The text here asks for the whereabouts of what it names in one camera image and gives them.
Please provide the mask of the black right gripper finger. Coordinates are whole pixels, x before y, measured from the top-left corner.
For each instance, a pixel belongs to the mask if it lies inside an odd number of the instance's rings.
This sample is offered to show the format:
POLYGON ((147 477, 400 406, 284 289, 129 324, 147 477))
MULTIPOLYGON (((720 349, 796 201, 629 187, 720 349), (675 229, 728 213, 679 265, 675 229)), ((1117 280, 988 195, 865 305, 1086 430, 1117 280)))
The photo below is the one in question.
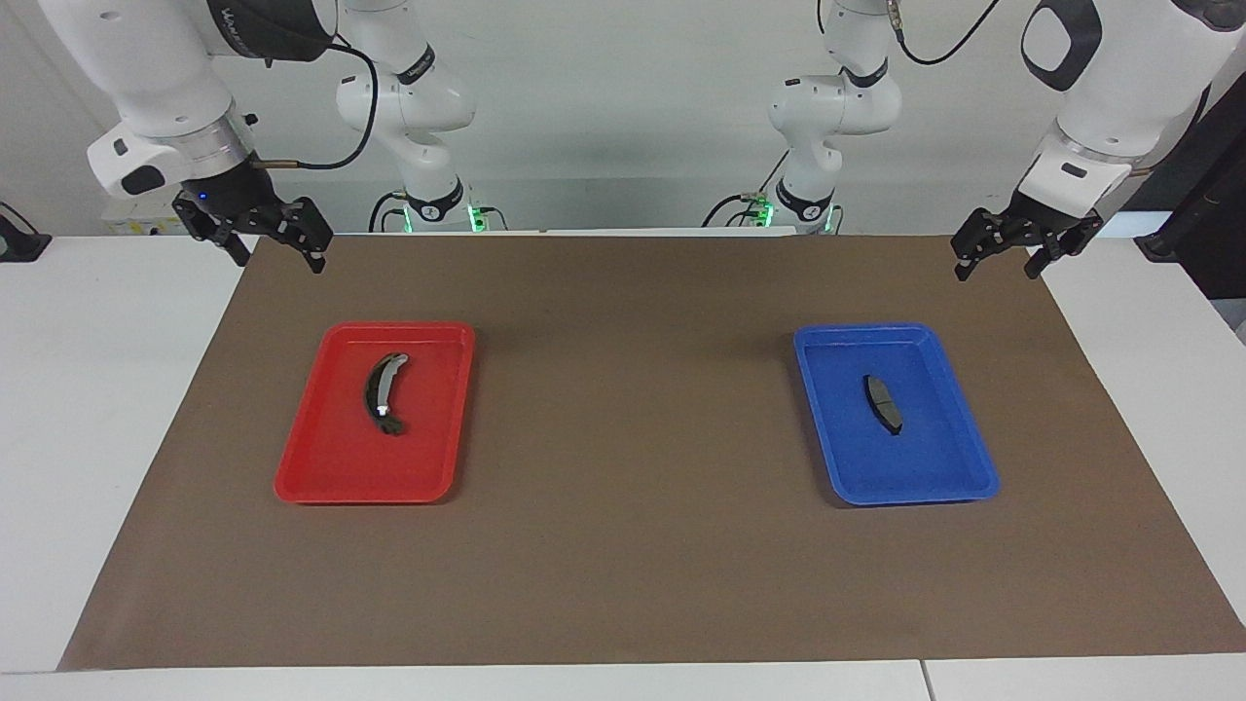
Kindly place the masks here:
POLYGON ((321 274, 334 232, 309 197, 283 205, 283 244, 300 253, 312 274, 321 274))
POLYGON ((231 222, 218 223, 209 240, 228 254, 237 266, 245 266, 252 256, 250 249, 245 247, 231 222))

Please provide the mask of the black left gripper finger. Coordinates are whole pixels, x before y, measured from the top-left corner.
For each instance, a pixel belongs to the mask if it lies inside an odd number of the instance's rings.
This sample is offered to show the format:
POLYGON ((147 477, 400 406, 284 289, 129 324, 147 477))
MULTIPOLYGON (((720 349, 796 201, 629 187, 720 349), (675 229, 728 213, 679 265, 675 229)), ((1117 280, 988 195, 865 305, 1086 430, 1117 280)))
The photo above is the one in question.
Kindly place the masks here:
POLYGON ((1034 242, 1034 252, 1025 261, 1024 271, 1029 279, 1040 278, 1045 266, 1058 261, 1065 254, 1063 234, 1040 234, 1034 242))
POLYGON ((966 281, 983 259, 997 256, 1009 248, 1006 217, 988 209, 976 209, 952 237, 952 252, 957 259, 954 275, 959 281, 966 281))

